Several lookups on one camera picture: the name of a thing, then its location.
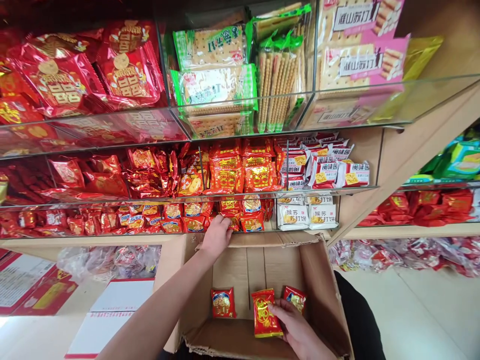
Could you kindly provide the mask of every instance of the display rack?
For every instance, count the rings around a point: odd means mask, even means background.
[[[476,61],[480,55],[480,6],[473,0],[433,1],[405,0],[404,8],[395,35],[413,38],[443,36],[444,41],[437,54],[432,58],[419,79],[404,82],[391,82],[388,85],[355,86],[321,90],[321,68],[319,68],[318,41],[319,22],[321,21],[320,1],[309,3],[312,12],[310,29],[305,36],[305,76],[304,91],[295,93],[278,93],[275,95],[245,97],[244,103],[277,99],[279,103],[287,101],[293,106],[286,117],[273,118],[271,121],[280,124],[270,133],[259,131],[256,118],[241,119],[241,125],[253,121],[253,126],[241,126],[238,131],[221,132],[215,137],[209,133],[199,133],[192,116],[191,105],[177,103],[173,94],[171,69],[177,65],[175,50],[172,47],[172,32],[190,29],[194,17],[186,14],[195,12],[219,11],[234,6],[233,2],[221,5],[213,1],[186,1],[174,8],[161,8],[158,3],[149,7],[138,5],[135,14],[152,16],[160,45],[160,68],[163,73],[166,92],[166,105],[161,108],[129,110],[108,114],[46,119],[40,122],[0,125],[0,165],[13,159],[34,158],[46,161],[50,155],[70,154],[74,152],[98,152],[101,150],[126,148],[142,145],[171,145],[178,143],[200,144],[205,140],[249,138],[262,136],[283,136],[325,130],[341,130],[345,138],[355,143],[355,157],[366,160],[370,164],[370,186],[350,189],[329,189],[331,195],[337,197],[337,219],[339,227],[333,230],[308,231],[319,234],[329,246],[341,239],[379,239],[406,238],[424,236],[467,236],[479,233],[478,223],[454,224],[438,228],[422,228],[418,226],[389,226],[376,228],[357,228],[357,224],[375,209],[390,194],[400,188],[404,182],[420,169],[429,159],[445,147],[458,133],[470,126],[480,116],[480,63]],[[262,14],[280,7],[278,2],[258,3],[245,1],[252,11]],[[47,8],[38,9],[38,17],[47,12]],[[121,19],[121,13],[106,15],[99,12],[95,20]],[[30,17],[18,17],[14,20],[24,22]],[[65,21],[58,23],[65,26]],[[401,94],[400,100],[395,94]],[[364,96],[369,112],[363,117],[354,116],[358,110],[359,97]],[[217,101],[216,107],[228,108],[236,104],[236,100]],[[330,121],[325,112],[343,113],[341,121]],[[53,143],[45,138],[44,143],[29,138],[21,138],[19,133],[29,131],[37,126],[46,126],[56,134],[58,141]],[[113,132],[117,136],[103,138],[102,132]],[[418,187],[450,187],[449,184],[415,185]],[[477,184],[457,185],[459,188],[476,188]],[[409,191],[414,185],[404,187]],[[312,190],[295,191],[296,196],[308,197],[318,195]],[[277,191],[259,194],[264,199],[288,197],[293,193]],[[237,200],[244,194],[228,195]],[[221,196],[201,196],[200,202],[220,200]],[[131,196],[123,199],[128,204],[140,204],[145,200]],[[188,202],[186,198],[151,198],[153,202]],[[31,205],[38,208],[71,208],[87,207],[90,203],[49,203]],[[0,211],[20,211],[25,207],[0,207]],[[265,235],[275,236],[275,232]],[[0,246],[28,254],[53,257],[55,251],[66,246],[106,246],[157,244],[174,240],[178,235],[153,234],[129,236],[99,237],[63,237],[63,238],[18,238],[0,239]],[[261,246],[262,235],[235,234],[232,246]]]

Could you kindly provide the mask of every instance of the green package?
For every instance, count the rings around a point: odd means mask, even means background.
[[[201,115],[258,110],[254,64],[170,72],[181,113]]]
[[[480,171],[480,147],[468,141],[451,146],[433,171],[435,179],[472,180]]]

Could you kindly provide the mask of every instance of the cardboard box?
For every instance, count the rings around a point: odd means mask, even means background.
[[[278,240],[297,234],[300,232],[263,235]],[[164,349],[176,352],[184,338],[190,350],[198,354],[296,359],[291,347],[280,338],[254,337],[251,293],[273,288],[275,297],[280,298],[283,287],[290,285],[307,292],[305,316],[318,336],[339,358],[352,360],[347,321],[327,247],[324,241],[305,235],[296,242],[306,243],[302,246],[229,247],[194,290]],[[200,239],[198,235],[184,235],[162,246],[154,290],[194,255]],[[210,290],[230,287],[234,287],[237,318],[213,319]]]

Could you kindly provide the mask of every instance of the floor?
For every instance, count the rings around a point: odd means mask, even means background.
[[[388,360],[480,359],[480,279],[408,269],[342,274],[369,302]],[[104,287],[80,286],[54,317],[0,317],[0,360],[63,359]]]

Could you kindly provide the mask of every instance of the finger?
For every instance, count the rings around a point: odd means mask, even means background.
[[[222,220],[224,219],[224,217],[220,214],[218,214],[217,216],[215,216],[215,218],[211,221],[211,225],[215,225],[215,224],[220,224],[222,222]]]
[[[230,238],[232,237],[233,229],[230,229],[226,232],[226,242],[230,243]]]
[[[289,313],[286,310],[275,304],[268,304],[268,310],[270,310],[273,315],[275,315],[277,318],[280,319],[280,321],[287,325],[286,322],[288,322]]]
[[[224,217],[221,221],[221,225],[225,227],[225,230],[229,228],[231,220],[228,217]]]

